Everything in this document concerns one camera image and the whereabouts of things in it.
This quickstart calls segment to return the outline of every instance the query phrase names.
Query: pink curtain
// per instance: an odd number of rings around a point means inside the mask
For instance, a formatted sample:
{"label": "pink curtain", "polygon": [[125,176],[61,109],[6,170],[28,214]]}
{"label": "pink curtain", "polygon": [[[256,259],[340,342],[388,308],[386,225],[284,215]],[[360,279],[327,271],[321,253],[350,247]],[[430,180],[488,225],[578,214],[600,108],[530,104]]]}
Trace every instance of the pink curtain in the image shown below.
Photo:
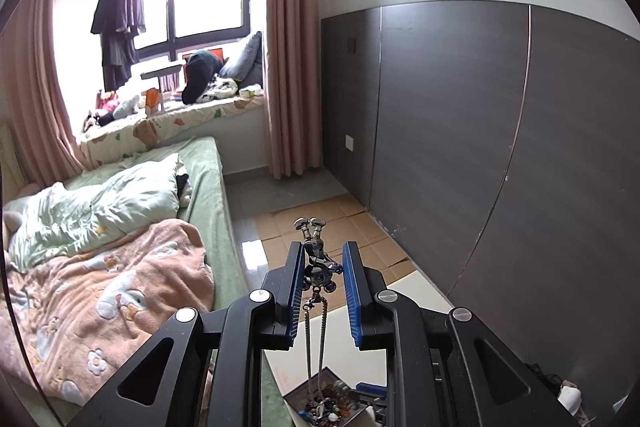
{"label": "pink curtain", "polygon": [[318,0],[267,0],[266,107],[276,178],[322,163]]}
{"label": "pink curtain", "polygon": [[0,78],[17,149],[31,180],[40,187],[84,168],[58,85],[53,5],[54,0],[21,0],[0,35]]}

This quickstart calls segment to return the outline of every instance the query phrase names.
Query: flower pattern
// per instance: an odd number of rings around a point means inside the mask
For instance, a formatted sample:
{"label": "flower pattern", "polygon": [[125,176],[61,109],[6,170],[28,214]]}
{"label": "flower pattern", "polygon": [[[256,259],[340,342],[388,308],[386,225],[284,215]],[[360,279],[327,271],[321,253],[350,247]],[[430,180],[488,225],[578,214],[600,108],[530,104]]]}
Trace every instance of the flower pattern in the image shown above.
{"label": "flower pattern", "polygon": [[103,358],[101,349],[89,351],[89,354],[86,357],[86,368],[96,377],[99,377],[104,370],[107,369],[107,362]]}

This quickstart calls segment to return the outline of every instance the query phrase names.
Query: blanket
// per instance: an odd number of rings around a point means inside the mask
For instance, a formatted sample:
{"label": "blanket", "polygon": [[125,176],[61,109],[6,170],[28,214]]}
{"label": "blanket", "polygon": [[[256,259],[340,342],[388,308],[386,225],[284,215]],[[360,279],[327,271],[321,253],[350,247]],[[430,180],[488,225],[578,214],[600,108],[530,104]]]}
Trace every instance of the blanket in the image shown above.
{"label": "blanket", "polygon": [[177,154],[118,172],[101,185],[66,190],[62,183],[3,210],[22,214],[9,245],[11,266],[21,273],[60,255],[89,252],[178,212]]}
{"label": "blanket", "polygon": [[[211,310],[198,230],[167,219],[98,250],[8,273],[12,305],[44,392],[84,405],[178,308]],[[0,304],[2,370],[31,383]]]}

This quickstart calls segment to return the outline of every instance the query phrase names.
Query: duck pattern blanket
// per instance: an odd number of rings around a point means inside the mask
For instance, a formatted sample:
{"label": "duck pattern blanket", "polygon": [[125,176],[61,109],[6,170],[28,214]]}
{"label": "duck pattern blanket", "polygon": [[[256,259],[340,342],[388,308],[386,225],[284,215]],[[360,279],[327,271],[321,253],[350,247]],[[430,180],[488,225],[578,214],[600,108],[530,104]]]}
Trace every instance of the duck pattern blanket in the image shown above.
{"label": "duck pattern blanket", "polygon": [[[210,311],[214,282],[204,254],[193,225],[167,219],[26,275],[9,272],[12,305],[44,392],[84,405],[178,308]],[[31,383],[4,303],[0,360],[2,370]]]}

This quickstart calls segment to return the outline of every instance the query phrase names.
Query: blue gripper pad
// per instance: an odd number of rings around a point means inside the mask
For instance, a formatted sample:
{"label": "blue gripper pad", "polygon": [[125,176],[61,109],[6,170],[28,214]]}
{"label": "blue gripper pad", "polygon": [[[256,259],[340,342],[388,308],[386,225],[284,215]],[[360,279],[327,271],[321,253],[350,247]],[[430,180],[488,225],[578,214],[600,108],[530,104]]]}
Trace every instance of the blue gripper pad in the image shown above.
{"label": "blue gripper pad", "polygon": [[287,324],[287,336],[289,345],[293,347],[293,341],[298,334],[298,320],[300,318],[300,306],[302,304],[302,282],[305,274],[305,255],[299,255],[294,272],[294,286],[289,297],[289,322]]}
{"label": "blue gripper pad", "polygon": [[360,347],[362,344],[363,308],[370,305],[371,295],[364,268],[362,267],[358,245],[353,241],[345,243],[342,247],[342,269],[351,336],[356,347]]}

